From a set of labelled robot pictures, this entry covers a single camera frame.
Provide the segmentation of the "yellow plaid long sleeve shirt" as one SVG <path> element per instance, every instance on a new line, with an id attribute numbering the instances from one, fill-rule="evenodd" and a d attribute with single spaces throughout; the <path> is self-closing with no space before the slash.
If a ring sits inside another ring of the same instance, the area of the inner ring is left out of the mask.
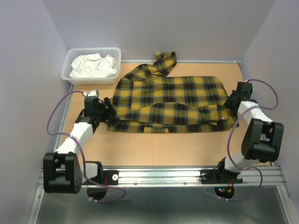
<path id="1" fill-rule="evenodd" d="M 156 53 L 123 76 L 111 98 L 116 115 L 110 131 L 126 133 L 207 133 L 231 129 L 237 114 L 225 107 L 223 83 L 215 76 L 171 77 L 174 52 Z"/>

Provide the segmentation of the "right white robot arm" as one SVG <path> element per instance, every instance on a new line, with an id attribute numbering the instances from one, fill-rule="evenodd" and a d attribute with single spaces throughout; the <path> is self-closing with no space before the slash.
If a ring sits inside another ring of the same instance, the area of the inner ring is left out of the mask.
<path id="1" fill-rule="evenodd" d="M 228 154 L 218 163 L 215 177 L 220 182 L 238 179 L 242 171 L 255 164 L 274 162 L 279 157 L 284 126 L 264 114 L 264 107 L 251 98 L 252 93 L 251 79 L 238 82 L 224 104 L 231 112 L 238 113 L 239 119 L 245 119 L 248 128 L 240 151 Z"/>

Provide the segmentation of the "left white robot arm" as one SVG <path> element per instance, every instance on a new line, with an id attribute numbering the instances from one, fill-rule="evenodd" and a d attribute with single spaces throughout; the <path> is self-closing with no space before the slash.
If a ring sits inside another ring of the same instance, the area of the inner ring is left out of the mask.
<path id="1" fill-rule="evenodd" d="M 45 192 L 77 194 L 88 180 L 94 184 L 107 183 L 101 162 L 83 160 L 80 164 L 78 157 L 84 155 L 83 146 L 99 124 L 115 114 L 108 98 L 101 100 L 90 93 L 85 96 L 84 109 L 75 120 L 71 133 L 65 133 L 66 139 L 61 146 L 43 157 Z"/>

